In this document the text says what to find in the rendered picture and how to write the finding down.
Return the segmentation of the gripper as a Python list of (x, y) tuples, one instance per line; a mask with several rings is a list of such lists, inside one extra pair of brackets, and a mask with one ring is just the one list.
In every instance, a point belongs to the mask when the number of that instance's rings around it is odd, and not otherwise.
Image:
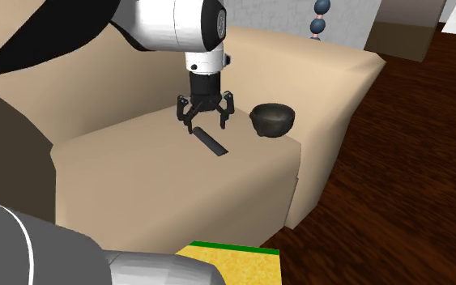
[[(193, 133), (192, 120), (200, 112), (216, 110), (220, 114), (219, 125), (226, 127), (226, 121), (235, 113), (234, 97), (230, 91), (220, 92), (221, 74), (195, 74), (190, 72), (190, 97), (177, 97), (177, 119), (187, 126), (189, 134)], [(220, 106), (222, 100), (226, 107)], [(185, 107), (191, 104), (185, 113)]]

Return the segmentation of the black flat remote control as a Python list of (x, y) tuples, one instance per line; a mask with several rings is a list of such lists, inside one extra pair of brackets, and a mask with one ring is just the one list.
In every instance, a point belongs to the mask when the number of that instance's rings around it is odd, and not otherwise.
[(213, 139), (201, 127), (194, 127), (193, 134), (217, 156), (222, 156), (228, 153), (228, 150), (225, 147), (223, 147), (220, 143)]

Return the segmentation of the black bowl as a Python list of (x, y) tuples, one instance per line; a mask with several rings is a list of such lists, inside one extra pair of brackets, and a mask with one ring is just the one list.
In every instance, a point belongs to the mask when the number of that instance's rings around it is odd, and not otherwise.
[(278, 103), (259, 104), (249, 114), (257, 135), (267, 138), (284, 136), (293, 127), (295, 117), (291, 107)]

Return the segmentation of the beige sofa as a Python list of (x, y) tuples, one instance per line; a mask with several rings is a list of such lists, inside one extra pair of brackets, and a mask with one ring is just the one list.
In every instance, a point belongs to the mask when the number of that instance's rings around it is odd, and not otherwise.
[[(46, 0), (0, 0), (0, 48)], [(348, 124), (380, 74), (374, 53), (227, 25), (220, 92), (235, 113), (177, 119), (190, 97), (185, 52), (138, 51), (109, 23), (86, 45), (0, 74), (0, 205), (103, 249), (175, 253), (192, 241), (259, 246), (317, 205)], [(295, 113), (282, 137), (250, 112)]]

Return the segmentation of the blue beaded floor lamp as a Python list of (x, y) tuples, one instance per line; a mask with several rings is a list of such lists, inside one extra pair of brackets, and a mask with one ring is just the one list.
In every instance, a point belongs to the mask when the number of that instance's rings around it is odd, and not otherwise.
[(330, 9), (330, 0), (316, 0), (313, 10), (316, 13), (316, 18), (309, 25), (309, 30), (312, 33), (311, 39), (320, 40), (319, 34), (326, 28), (326, 21), (323, 19)]

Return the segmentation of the yellow robot stand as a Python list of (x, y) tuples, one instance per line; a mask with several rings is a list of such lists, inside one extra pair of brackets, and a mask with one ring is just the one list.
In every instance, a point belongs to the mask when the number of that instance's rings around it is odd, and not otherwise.
[(226, 285), (282, 285), (278, 249), (193, 241), (177, 252), (214, 265)]

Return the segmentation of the brown cabinet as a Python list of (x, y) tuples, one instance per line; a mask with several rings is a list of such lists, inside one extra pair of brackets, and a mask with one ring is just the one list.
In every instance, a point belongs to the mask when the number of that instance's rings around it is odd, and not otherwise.
[(381, 0), (364, 49), (422, 62), (446, 0)]

